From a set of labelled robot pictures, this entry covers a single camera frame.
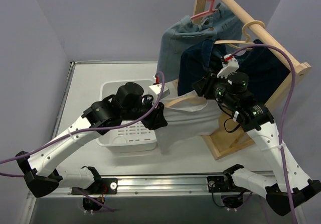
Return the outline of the wooden hanger of white skirt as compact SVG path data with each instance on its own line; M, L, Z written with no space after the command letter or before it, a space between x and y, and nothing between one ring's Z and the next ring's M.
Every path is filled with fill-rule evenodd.
M198 96L195 94L180 96L178 98L175 98L174 100L171 100L165 103L165 107L176 107L180 104L188 104L188 103L194 104L197 102L197 100L198 100Z

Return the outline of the white skirt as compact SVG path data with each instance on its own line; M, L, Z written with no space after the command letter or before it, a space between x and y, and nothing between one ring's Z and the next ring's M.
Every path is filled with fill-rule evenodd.
M163 99L162 103L174 99ZM178 141L212 134L219 128L221 115L217 102L203 97L198 97L194 104L165 107L164 117L168 125L154 131L161 153L166 154Z

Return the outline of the light blue denim skirt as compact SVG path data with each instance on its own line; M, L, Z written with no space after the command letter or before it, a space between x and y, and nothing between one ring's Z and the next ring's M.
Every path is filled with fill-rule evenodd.
M194 24L190 16L184 16L165 31L157 62L157 71L164 74L165 82L178 79L181 55L191 46L205 39L241 39L244 24L224 4L217 4L216 9L199 24Z

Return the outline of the dark blue denim skirt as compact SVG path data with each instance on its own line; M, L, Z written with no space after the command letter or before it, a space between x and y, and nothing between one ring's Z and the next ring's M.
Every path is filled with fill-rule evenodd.
M221 58L226 54L225 45L208 39L185 50L180 61L178 95L193 91L192 84L202 79L208 69L219 72L223 68ZM267 48L255 47L235 58L238 71L249 76L248 90L260 102L267 102L289 75L289 70Z

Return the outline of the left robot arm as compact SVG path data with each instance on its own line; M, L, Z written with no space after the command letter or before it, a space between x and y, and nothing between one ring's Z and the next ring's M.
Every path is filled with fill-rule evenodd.
M39 151L21 151L17 164L24 181L36 198L44 197L58 188L79 188L86 194L102 190L103 180L95 167L63 168L60 164L87 143L111 130L141 122L148 130L167 126L164 104L160 102L165 86L149 86L148 94L137 83L127 82L116 94L94 102L77 120L43 146Z

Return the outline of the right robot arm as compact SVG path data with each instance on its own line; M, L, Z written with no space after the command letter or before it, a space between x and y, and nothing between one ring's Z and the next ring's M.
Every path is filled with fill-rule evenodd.
M268 178L236 164L224 171L223 185L228 190L244 188L265 198L271 209L285 216L320 193L320 181L312 180L299 166L284 141L269 109L248 90L249 77L233 72L226 77L208 73L192 87L198 96L225 106L230 117L255 142L274 177Z

